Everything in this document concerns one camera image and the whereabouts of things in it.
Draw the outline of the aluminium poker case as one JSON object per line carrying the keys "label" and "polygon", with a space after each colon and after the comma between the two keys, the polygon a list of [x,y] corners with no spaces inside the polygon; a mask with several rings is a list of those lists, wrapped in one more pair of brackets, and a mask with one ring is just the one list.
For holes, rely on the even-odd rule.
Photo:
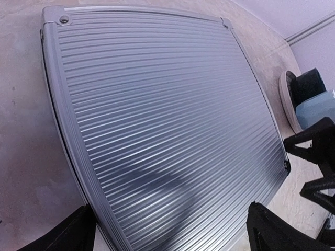
{"label": "aluminium poker case", "polygon": [[228,19],[48,6],[44,74],[69,165],[112,250],[229,250],[289,174]]}

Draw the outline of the black cup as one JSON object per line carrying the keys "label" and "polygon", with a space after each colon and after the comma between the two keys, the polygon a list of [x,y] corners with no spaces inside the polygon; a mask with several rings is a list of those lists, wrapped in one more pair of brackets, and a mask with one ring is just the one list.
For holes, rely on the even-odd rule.
{"label": "black cup", "polygon": [[325,91],[325,84],[316,68],[294,78],[291,82],[291,93],[295,106],[298,106],[307,99],[313,98]]}

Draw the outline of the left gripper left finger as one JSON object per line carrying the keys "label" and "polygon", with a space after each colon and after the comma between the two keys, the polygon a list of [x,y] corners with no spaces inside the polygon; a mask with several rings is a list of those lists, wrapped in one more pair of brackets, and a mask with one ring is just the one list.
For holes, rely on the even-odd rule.
{"label": "left gripper left finger", "polygon": [[93,250],[95,231],[96,217],[91,206],[81,206],[21,250]]}

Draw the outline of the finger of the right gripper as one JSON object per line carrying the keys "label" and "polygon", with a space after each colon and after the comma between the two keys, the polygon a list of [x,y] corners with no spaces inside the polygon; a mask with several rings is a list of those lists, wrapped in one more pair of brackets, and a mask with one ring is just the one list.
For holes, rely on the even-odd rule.
{"label": "finger of the right gripper", "polygon": [[327,189],[334,189],[334,175],[305,183],[300,195],[334,214],[334,195],[330,196],[322,192]]}
{"label": "finger of the right gripper", "polygon": [[324,117],[308,129],[284,140],[288,153],[314,164],[334,167],[334,122]]}

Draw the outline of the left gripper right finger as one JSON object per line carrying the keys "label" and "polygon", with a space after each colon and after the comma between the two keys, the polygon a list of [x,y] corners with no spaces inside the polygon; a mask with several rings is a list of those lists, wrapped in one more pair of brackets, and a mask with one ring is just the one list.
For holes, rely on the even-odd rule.
{"label": "left gripper right finger", "polygon": [[334,250],[296,230],[258,202],[248,208],[247,230],[251,250]]}

